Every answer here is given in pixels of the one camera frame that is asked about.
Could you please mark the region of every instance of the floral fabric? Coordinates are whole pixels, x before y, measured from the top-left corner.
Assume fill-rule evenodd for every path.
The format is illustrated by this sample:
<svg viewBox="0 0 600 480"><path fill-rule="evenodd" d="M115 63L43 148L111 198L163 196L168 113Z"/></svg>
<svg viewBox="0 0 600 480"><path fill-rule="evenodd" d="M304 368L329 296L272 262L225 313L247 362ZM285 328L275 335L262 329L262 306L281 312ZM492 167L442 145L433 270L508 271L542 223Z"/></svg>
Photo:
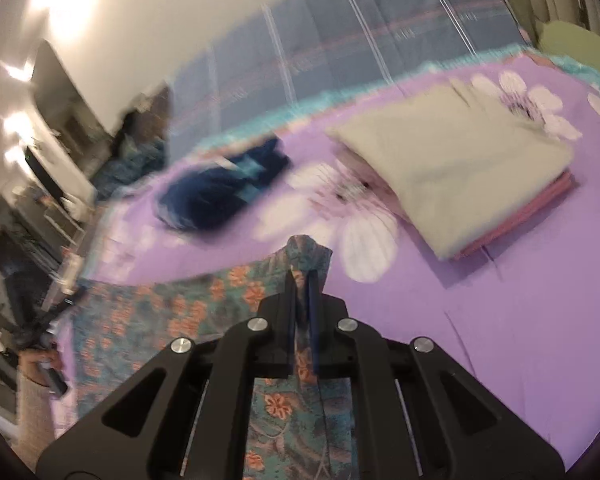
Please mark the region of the floral fabric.
<svg viewBox="0 0 600 480"><path fill-rule="evenodd" d="M324 283L330 257L331 251L311 238L295 236L259 262L190 280L151 286L88 283L90 291L72 310L78 416L175 337L218 338L253 317L263 298L282 291L289 269L300 288L311 269ZM347 381L318 385L306 336L299 332L294 375L255 381L244 477L356 478L350 410Z"/></svg>

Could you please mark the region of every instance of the metal bolt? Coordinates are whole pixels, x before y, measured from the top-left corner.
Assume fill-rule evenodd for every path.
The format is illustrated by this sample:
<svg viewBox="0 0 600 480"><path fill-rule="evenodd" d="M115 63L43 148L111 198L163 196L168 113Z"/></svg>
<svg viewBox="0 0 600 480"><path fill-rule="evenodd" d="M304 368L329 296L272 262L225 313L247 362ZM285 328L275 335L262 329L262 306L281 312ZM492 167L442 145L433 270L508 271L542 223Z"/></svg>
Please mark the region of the metal bolt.
<svg viewBox="0 0 600 480"><path fill-rule="evenodd" d="M413 342L413 347L416 349L416 352L428 354L436 347L436 345L428 337L419 337Z"/></svg>
<svg viewBox="0 0 600 480"><path fill-rule="evenodd" d="M171 341L171 351L176 352L176 354L186 354L192 346L191 339L186 337L179 337Z"/></svg>
<svg viewBox="0 0 600 480"><path fill-rule="evenodd" d="M262 330L266 330L269 323L263 317L254 317L250 319L247 323L247 327L249 330L253 330L254 332L261 332Z"/></svg>
<svg viewBox="0 0 600 480"><path fill-rule="evenodd" d="M338 328L343 332L353 332L358 328L358 322L350 317L345 317L338 322Z"/></svg>

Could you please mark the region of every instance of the green cushion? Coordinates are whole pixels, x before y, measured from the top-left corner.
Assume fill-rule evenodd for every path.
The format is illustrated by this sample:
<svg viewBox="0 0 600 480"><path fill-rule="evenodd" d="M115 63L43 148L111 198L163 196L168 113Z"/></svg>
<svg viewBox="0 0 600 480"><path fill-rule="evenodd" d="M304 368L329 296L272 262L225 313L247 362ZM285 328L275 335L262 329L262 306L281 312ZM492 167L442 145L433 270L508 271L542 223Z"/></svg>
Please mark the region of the green cushion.
<svg viewBox="0 0 600 480"><path fill-rule="evenodd" d="M536 17L534 16L534 10L531 8L531 4L526 0L507 1L511 7L511 12L513 12L513 15L518 20L520 27L526 30L532 43L536 44L538 42L538 35L536 34L536 29L534 27Z"/></svg>
<svg viewBox="0 0 600 480"><path fill-rule="evenodd" d="M600 36L573 23L546 23L540 33L538 50L554 56L573 57L600 71Z"/></svg>

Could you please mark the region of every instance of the pink folded cloth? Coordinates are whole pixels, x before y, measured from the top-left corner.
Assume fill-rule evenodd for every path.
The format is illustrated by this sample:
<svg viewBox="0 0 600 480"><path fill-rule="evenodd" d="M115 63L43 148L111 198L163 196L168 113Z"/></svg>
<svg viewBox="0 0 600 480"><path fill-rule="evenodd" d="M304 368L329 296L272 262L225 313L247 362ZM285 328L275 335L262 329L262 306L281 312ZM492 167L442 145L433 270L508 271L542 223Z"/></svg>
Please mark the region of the pink folded cloth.
<svg viewBox="0 0 600 480"><path fill-rule="evenodd" d="M546 207L551 200L563 195L568 190L573 189L576 183L571 174L571 171L567 170L563 172L557 179L551 184L545 187L539 195L537 195L531 202L524 207L518 209L513 215L507 218L502 224L496 227L493 231L478 238L475 242L468 245L461 252L454 256L454 260L458 260L463 256L477 251L484 245L490 244L496 238L513 231L520 224L523 224L529 220L536 212Z"/></svg>

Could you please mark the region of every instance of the bed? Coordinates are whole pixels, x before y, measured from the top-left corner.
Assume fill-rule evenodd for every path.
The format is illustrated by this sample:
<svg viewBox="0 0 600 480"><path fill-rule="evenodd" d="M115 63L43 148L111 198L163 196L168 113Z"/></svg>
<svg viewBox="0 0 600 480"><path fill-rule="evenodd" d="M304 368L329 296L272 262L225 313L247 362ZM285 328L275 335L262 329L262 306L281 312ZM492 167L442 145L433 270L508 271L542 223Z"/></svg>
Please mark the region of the bed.
<svg viewBox="0 0 600 480"><path fill-rule="evenodd" d="M564 66L572 72L587 73L575 78L526 56L505 62L526 47L501 0L480 0L488 2L488 10L474 12L474 7L463 19L454 9L467 0L423 0L431 5L433 18L407 5L399 18L384 18L380 27L359 17L373 14L370 9L386 15L389 2L362 0L366 6L356 6L358 0L341 0L344 7L334 8L350 10L352 19L341 32L352 43L335 41L336 48L345 49L339 54L322 43L311 45L320 52L319 63L295 74L285 59L300 49L294 46L298 38L275 40L270 32L278 30L282 15L306 23L304 11L316 1L285 0L263 9L174 80L171 165L109 207L84 274L91 294L64 326L61 339L74 380L73 397L59 410L64 425L70 426L176 332L195 338L222 333L229 321L248 317L254 303L277 290L280 269L291 266L301 282L302 273L320 262L324 291L343 298L352 316L387 338L432 337L556 447L570 467L600 432L600 77L591 78L591 72L568 61ZM333 0L321 1L333 5ZM433 32L411 37L400 20L420 22ZM308 23L312 37L321 38L320 27ZM357 38L347 28L354 25ZM481 31L493 27L504 32L487 40ZM475 56L459 28L475 50L497 50ZM434 62L424 63L431 57L422 45L451 35L456 47L446 50L445 45ZM268 50L260 45L263 36ZM422 41L421 48L399 45L410 40ZM231 94L226 88L235 82L219 77L218 69L229 65L237 43L243 52L263 57L238 56L232 74L257 72L267 78L262 75L258 84ZM313 69L331 77L316 82ZM299 84L302 76L305 86ZM571 171L579 187L485 250L440 262L414 228L391 213L381 189L344 204L315 200L315 194L329 196L334 182L349 177L326 129L452 76L486 91L507 92L505 82L512 78L522 81L519 92L545 89L552 97L544 120L558 123L553 133L574 147ZM213 236L182 234L155 218L156 197L180 174L209 155L243 150L271 130L281 137L292 168L228 228ZM194 146L193 156L180 156ZM311 241L298 241L298 235ZM225 322L210 322L228 308L229 294L233 310L225 313ZM260 432L251 428L245 476L270 478L276 460L300 476L301 470L326 473L322 448L298 444L298 434L317 424L307 409L316 395L310 356L302 348L298 355L291 382L257 384L261 395L254 417L267 420L268 414L268 424L278 426L256 424ZM114 364L107 364L112 359ZM341 384L331 387L328 394L336 400L328 411L338 445L328 462L347 478L354 452L343 436L350 428L349 400ZM290 431L292 413L302 416ZM322 442L326 430L315 431Z"/></svg>

